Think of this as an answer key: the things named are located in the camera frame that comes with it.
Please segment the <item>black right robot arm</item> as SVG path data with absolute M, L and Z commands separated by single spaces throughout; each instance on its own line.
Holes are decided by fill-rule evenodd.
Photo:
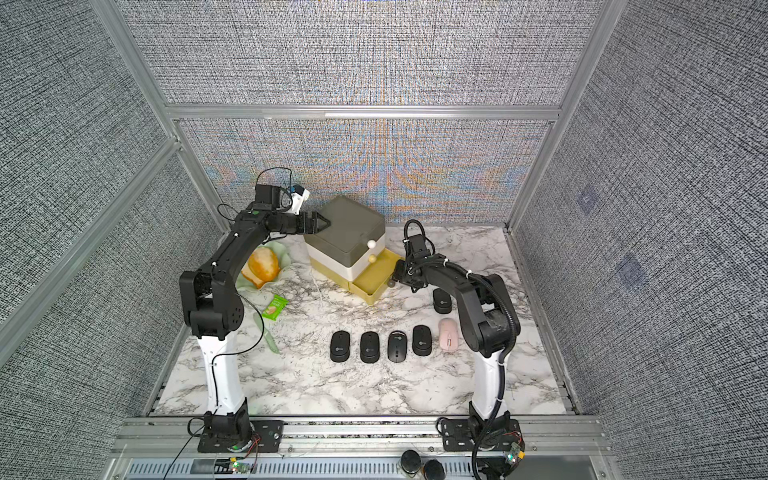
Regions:
M 505 403 L 507 357 L 513 351 L 521 325 L 507 287 L 497 274 L 481 275 L 437 252 L 423 224 L 408 220 L 403 227 L 405 257 L 396 263 L 392 280 L 416 293 L 433 286 L 455 300 L 461 335 L 474 353 L 476 386 L 470 401 L 472 475 L 476 479 L 506 479 L 524 456 L 522 434 L 509 427 Z M 503 466 L 481 461 L 479 453 L 489 441 L 514 439 L 518 452 Z

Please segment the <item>green snack packet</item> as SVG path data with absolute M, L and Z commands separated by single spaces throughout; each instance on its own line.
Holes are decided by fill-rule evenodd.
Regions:
M 274 295 L 269 304 L 261 310 L 261 315 L 266 320 L 277 321 L 287 305 L 287 299 Z

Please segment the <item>grey three-drawer storage box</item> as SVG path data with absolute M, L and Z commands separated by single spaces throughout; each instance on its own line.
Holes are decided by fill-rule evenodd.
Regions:
M 343 195 L 319 212 L 322 230 L 304 237 L 311 266 L 342 289 L 374 304 L 393 285 L 402 257 L 386 247 L 385 218 Z

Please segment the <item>black round knob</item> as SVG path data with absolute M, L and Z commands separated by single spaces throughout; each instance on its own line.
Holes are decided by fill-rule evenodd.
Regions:
M 400 469 L 405 475 L 410 477 L 418 474 L 421 471 L 422 465 L 420 454 L 412 449 L 403 452 L 399 460 Z
M 423 465 L 422 476 L 424 480 L 445 480 L 446 471 L 440 461 L 431 459 Z

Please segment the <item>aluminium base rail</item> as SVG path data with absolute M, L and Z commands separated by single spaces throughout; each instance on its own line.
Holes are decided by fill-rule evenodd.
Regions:
M 620 479 L 613 446 L 594 416 L 516 415 L 525 442 L 514 479 Z M 469 479 L 471 448 L 450 451 L 436 416 L 257 416 L 258 443 L 242 453 L 201 453 L 188 417 L 123 422 L 103 479 L 422 479 L 405 475 L 403 452 Z

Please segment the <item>black round knob left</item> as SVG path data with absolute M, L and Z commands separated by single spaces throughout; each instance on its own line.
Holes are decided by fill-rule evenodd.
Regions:
M 410 477 L 418 474 L 421 471 L 422 465 L 420 454 L 412 449 L 403 452 L 399 460 L 400 469 L 405 475 Z

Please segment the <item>pink computer mouse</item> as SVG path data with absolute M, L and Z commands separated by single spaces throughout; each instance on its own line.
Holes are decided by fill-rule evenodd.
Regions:
M 455 320 L 443 318 L 438 323 L 438 340 L 440 348 L 445 352 L 456 352 L 459 348 L 459 327 Z

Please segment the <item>black round knob right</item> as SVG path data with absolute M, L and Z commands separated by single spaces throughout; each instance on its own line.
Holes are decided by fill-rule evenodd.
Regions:
M 431 459 L 423 465 L 422 476 L 424 480 L 445 480 L 446 471 L 440 461 Z

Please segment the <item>black computer mouse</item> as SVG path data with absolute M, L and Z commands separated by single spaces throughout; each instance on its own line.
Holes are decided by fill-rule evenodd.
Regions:
M 416 325 L 413 328 L 412 351 L 420 357 L 427 357 L 432 353 L 432 333 L 428 326 Z
M 377 332 L 366 331 L 361 335 L 360 359 L 365 364 L 374 364 L 380 359 L 380 337 Z
M 346 362 L 350 357 L 351 336 L 344 330 L 336 331 L 330 340 L 330 359 L 334 363 Z
M 393 331 L 388 336 L 387 357 L 393 363 L 405 361 L 408 352 L 407 335 L 400 330 Z
M 433 308 L 438 314 L 450 314 L 453 310 L 451 295 L 446 290 L 435 288 L 433 290 Z

